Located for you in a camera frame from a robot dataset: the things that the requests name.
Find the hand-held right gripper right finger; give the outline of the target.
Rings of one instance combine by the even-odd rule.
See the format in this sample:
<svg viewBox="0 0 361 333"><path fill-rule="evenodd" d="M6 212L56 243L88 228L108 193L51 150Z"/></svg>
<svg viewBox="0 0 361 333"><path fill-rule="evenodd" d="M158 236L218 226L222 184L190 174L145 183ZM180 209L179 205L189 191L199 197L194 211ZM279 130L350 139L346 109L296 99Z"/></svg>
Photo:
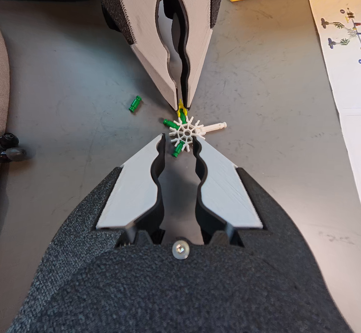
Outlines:
<svg viewBox="0 0 361 333"><path fill-rule="evenodd" d="M202 230L262 229L263 224L237 173L237 166L205 140L194 138L196 220Z"/></svg>

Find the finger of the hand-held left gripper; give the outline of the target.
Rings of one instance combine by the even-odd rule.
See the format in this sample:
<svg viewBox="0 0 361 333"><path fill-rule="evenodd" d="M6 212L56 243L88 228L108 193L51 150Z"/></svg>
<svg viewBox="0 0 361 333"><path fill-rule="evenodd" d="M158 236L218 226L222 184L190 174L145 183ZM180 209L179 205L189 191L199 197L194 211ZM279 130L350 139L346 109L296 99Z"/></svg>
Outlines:
<svg viewBox="0 0 361 333"><path fill-rule="evenodd" d="M199 82L212 29L210 28L210 0L180 0L187 18L187 39L185 53L188 58L186 76L186 97L184 102L190 108Z"/></svg>
<svg viewBox="0 0 361 333"><path fill-rule="evenodd" d="M168 104L178 110L177 85L169 73L170 52L159 32L160 0L119 1L133 39L134 54Z"/></svg>

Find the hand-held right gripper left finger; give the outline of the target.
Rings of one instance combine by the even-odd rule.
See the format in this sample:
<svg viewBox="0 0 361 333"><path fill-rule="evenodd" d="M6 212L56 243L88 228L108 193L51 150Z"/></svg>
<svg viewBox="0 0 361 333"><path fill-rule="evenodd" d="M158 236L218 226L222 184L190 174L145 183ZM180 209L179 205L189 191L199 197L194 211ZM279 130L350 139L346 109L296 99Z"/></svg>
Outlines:
<svg viewBox="0 0 361 333"><path fill-rule="evenodd" d="M159 176L165 168L165 143L162 133L121 165L96 230L123 229L131 244L140 231L157 236L164 219Z"/></svg>

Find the white rod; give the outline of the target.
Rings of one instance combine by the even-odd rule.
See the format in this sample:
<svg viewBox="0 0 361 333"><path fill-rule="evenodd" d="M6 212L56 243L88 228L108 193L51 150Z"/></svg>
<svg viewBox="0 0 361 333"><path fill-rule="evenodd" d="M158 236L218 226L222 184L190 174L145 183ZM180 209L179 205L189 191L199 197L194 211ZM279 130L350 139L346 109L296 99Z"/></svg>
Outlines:
<svg viewBox="0 0 361 333"><path fill-rule="evenodd" d="M203 127L199 128L199 131L202 133L208 133L208 132L216 131L216 130L223 129L226 127L227 127L226 122L223 122L223 123L217 123L217 124L212 124L212 125L208 125L208 126L203 126Z"/></svg>

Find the white snowflake connector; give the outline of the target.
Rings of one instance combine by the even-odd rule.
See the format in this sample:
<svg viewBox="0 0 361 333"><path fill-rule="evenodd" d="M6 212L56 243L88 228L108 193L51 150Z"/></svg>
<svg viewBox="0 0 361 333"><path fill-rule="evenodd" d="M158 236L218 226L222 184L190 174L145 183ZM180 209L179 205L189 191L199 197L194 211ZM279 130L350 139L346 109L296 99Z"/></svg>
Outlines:
<svg viewBox="0 0 361 333"><path fill-rule="evenodd" d="M193 122L193 119L194 117L189 119L188 116L186 116L185 122L183 122L179 117L178 121L173 121L173 125L169 127L169 137L173 137L170 142L173 143L175 147L183 142L181 151L186 150L187 152L190 152L194 137L205 140L205 132L201 132L201 128L204 125L200 125L199 120Z"/></svg>

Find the grey desk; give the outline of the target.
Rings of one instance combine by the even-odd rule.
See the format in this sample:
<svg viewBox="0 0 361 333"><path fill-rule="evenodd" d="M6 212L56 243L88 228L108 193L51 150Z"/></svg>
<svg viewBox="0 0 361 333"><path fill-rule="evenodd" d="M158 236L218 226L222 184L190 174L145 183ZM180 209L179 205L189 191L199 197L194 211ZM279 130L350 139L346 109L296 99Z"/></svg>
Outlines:
<svg viewBox="0 0 361 333"><path fill-rule="evenodd" d="M1 1L7 131L29 160L1 170L1 332L67 216L175 113L98 0ZM142 101L134 113L129 106ZM294 220L360 332L360 202L308 0L222 0L191 116L206 142Z"/></svg>

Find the black earbud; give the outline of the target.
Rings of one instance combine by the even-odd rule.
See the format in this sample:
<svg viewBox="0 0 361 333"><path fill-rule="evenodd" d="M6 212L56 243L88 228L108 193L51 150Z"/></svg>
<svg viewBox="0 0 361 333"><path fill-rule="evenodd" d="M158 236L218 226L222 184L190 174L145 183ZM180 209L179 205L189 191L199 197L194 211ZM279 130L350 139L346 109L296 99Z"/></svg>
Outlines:
<svg viewBox="0 0 361 333"><path fill-rule="evenodd" d="M27 153L20 147L1 149L0 163L21 162L27 159Z"/></svg>
<svg viewBox="0 0 361 333"><path fill-rule="evenodd" d="M6 132L0 136L0 146L9 149L19 146L19 139L14 134Z"/></svg>

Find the folded paper instruction sheet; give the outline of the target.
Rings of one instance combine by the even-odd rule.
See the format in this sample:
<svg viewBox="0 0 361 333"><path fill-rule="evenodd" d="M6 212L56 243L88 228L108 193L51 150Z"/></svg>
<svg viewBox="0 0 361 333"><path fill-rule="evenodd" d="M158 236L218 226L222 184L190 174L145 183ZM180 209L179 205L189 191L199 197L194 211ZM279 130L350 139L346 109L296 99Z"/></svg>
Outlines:
<svg viewBox="0 0 361 333"><path fill-rule="evenodd" d="M309 0L356 188L361 195L361 0Z"/></svg>

